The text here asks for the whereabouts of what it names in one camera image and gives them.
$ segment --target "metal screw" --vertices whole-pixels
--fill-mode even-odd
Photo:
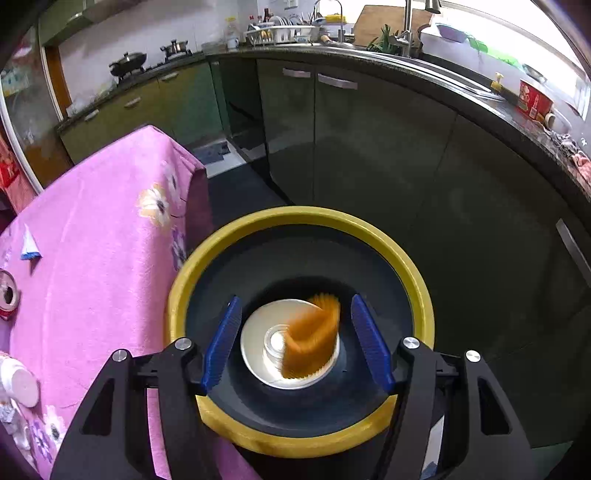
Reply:
[[[476,351],[476,350],[468,350],[466,352],[466,358],[470,361],[470,362],[479,362],[480,361],[480,354]]]
[[[406,348],[415,349],[421,344],[415,337],[406,337],[402,343]]]
[[[127,358],[127,352],[125,350],[119,349],[113,353],[113,356],[111,358],[116,362],[122,362]]]
[[[183,337],[183,338],[179,338],[175,343],[174,343],[174,347],[177,350],[186,350],[187,348],[189,348],[191,346],[191,340],[189,340],[187,337]]]

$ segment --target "cabinet handle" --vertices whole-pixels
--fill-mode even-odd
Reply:
[[[357,82],[350,82],[348,80],[336,79],[326,75],[318,74],[318,81],[327,85],[332,85],[337,88],[346,88],[349,90],[357,90]]]
[[[587,282],[587,285],[591,288],[591,267],[589,266],[589,262],[587,262],[587,259],[583,255],[583,252],[581,252],[577,242],[574,241],[569,227],[566,226],[566,223],[564,223],[562,218],[556,223],[556,229],[558,230],[558,234],[560,235],[566,250],[569,251],[570,256],[572,257],[575,265],[577,265],[577,268],[581,272],[585,282]]]
[[[93,110],[92,112],[90,112],[88,115],[86,115],[84,117],[84,121],[87,122],[88,120],[92,120],[94,117],[96,117],[99,114],[99,110]]]
[[[70,22],[73,22],[76,18],[79,18],[82,16],[82,12],[78,12],[74,15],[72,15],[70,18],[68,18],[68,21],[66,22],[67,24]]]
[[[310,72],[305,72],[304,70],[283,69],[283,75],[286,77],[293,77],[295,79],[309,79],[310,78]]]
[[[133,100],[130,100],[129,102],[127,102],[123,108],[131,108],[135,105],[137,105],[138,103],[140,103],[140,101],[142,100],[142,97],[136,97]]]
[[[167,80],[172,80],[173,78],[178,77],[178,72],[172,72],[169,73],[168,75],[164,75],[163,77],[160,77],[160,80],[162,80],[163,82],[166,82]]]

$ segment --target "window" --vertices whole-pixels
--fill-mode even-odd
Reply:
[[[343,13],[348,23],[357,21],[366,4],[404,7],[404,0],[345,0]],[[323,0],[324,13],[337,3]],[[423,1],[413,1],[423,9]],[[548,87],[585,118],[591,91],[589,79],[558,28],[531,0],[453,0],[441,1],[441,15],[432,24],[447,24],[462,30],[488,47],[515,57],[541,72]]]

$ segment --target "stainless steel faucet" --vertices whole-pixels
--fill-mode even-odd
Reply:
[[[335,0],[335,1],[338,2],[340,5],[340,30],[339,30],[339,34],[338,34],[338,40],[341,43],[345,43],[345,25],[343,24],[343,4],[340,2],[340,0]],[[318,3],[320,3],[320,0],[316,0],[316,2],[314,2],[314,8],[313,8],[313,17],[314,18],[312,20],[314,20],[316,18],[316,5],[318,5]]]
[[[425,0],[425,10],[427,12],[431,12],[432,14],[440,14],[440,7],[441,5],[439,4],[439,0]],[[402,33],[399,36],[390,39],[391,44],[400,45],[402,47],[403,57],[410,57],[410,48],[413,44],[413,31],[411,26],[412,22],[413,0],[406,0],[406,5],[404,6],[404,27],[402,29]]]

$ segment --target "kitchen countertop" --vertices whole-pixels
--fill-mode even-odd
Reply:
[[[591,185],[580,175],[573,163],[563,155],[544,130],[505,100],[483,98],[429,74],[412,70],[383,60],[364,56],[357,50],[316,46],[241,47],[236,51],[203,54],[171,61],[145,74],[134,77],[121,87],[89,105],[83,112],[62,122],[58,133],[75,123],[83,115],[93,111],[121,92],[155,78],[175,68],[198,63],[216,57],[241,56],[253,59],[299,61],[308,64],[331,65],[354,70],[407,87],[426,95],[456,111],[468,120],[487,130],[526,159],[567,201],[569,206],[591,232]]]

